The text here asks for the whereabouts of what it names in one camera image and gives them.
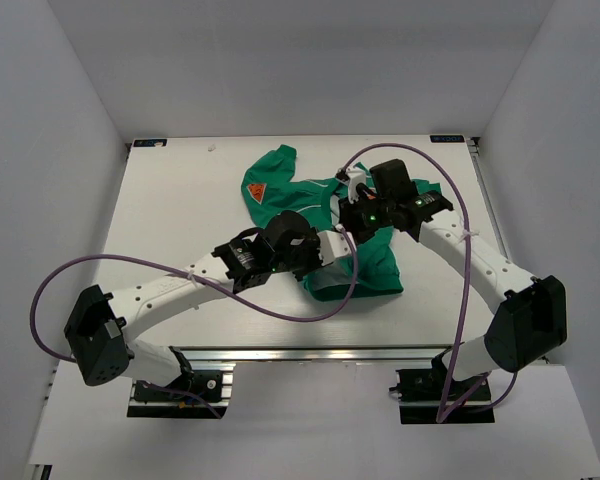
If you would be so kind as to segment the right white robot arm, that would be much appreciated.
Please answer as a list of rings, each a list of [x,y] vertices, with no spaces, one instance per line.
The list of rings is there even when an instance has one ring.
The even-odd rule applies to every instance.
[[[339,220],[357,244],[386,227],[408,234],[468,281],[493,314],[484,335],[435,360],[431,384],[439,396],[455,398],[469,379],[493,370],[516,373],[566,342],[564,285],[516,266],[467,230],[441,193],[418,191],[403,161],[384,162],[369,173],[342,169],[336,178],[348,188]]]

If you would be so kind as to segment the blue table label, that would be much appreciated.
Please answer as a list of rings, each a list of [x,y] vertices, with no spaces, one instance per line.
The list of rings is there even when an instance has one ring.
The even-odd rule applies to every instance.
[[[166,139],[135,139],[133,148],[161,148],[167,144]]]
[[[433,134],[429,136],[432,143],[464,143],[465,138],[463,135],[440,135]]]

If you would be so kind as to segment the right blue table label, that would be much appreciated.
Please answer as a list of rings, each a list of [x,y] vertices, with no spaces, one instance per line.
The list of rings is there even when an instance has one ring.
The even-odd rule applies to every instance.
[[[433,134],[429,136],[432,143],[464,143],[465,138],[463,135],[440,135]]]

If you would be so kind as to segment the left blue table label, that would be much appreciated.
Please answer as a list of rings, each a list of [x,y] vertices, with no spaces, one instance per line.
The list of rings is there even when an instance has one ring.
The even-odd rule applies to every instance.
[[[135,139],[133,148],[161,148],[167,144],[166,139]]]

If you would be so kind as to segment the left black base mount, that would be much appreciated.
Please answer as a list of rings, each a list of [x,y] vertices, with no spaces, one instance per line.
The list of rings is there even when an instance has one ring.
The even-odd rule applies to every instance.
[[[132,383],[127,416],[145,419],[220,420],[229,405],[233,370],[202,368],[167,387]]]

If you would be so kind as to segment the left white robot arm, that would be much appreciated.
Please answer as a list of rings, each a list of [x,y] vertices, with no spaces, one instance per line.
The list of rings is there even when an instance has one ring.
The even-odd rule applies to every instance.
[[[98,285],[83,290],[65,337],[85,384],[128,377],[157,385],[168,398],[182,398],[192,378],[183,354],[141,335],[204,303],[261,286],[276,272],[302,278],[323,266],[327,239],[302,215],[284,211],[267,227],[245,230],[217,246],[182,276],[168,273],[113,292]]]

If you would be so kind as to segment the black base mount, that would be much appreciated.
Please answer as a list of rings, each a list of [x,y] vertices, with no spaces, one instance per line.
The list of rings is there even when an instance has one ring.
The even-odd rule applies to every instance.
[[[432,368],[396,371],[397,383],[388,394],[399,403],[402,425],[434,425],[442,399],[445,375]],[[446,418],[448,424],[493,424],[491,390],[484,380],[478,389]]]
[[[167,387],[132,383],[127,416],[145,419],[220,420],[229,405],[233,370],[202,368]]]

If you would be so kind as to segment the green jacket with white lining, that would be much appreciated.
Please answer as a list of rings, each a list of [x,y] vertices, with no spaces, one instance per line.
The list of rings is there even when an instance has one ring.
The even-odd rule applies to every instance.
[[[336,225],[338,200],[347,196],[347,187],[335,178],[296,180],[296,159],[297,151],[282,145],[244,173],[241,194],[255,226],[265,227],[285,210],[300,214],[320,231]],[[392,228],[382,228],[358,247],[354,298],[399,295],[404,291],[390,247],[392,237]],[[345,258],[308,274],[302,286],[317,301],[339,301],[346,296],[352,272],[353,260]]]

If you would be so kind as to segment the aluminium table front rail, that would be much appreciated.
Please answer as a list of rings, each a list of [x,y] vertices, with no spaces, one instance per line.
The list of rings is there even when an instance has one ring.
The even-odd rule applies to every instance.
[[[433,347],[362,348],[185,348],[179,350],[190,361],[416,361],[429,360],[445,350]]]

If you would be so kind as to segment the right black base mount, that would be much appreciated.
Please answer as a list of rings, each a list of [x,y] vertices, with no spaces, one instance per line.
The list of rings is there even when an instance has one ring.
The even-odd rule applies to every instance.
[[[434,425],[442,399],[445,375],[432,368],[396,371],[397,383],[388,394],[399,403],[402,425]],[[491,390],[484,380],[478,389],[446,418],[448,424],[493,424]]]

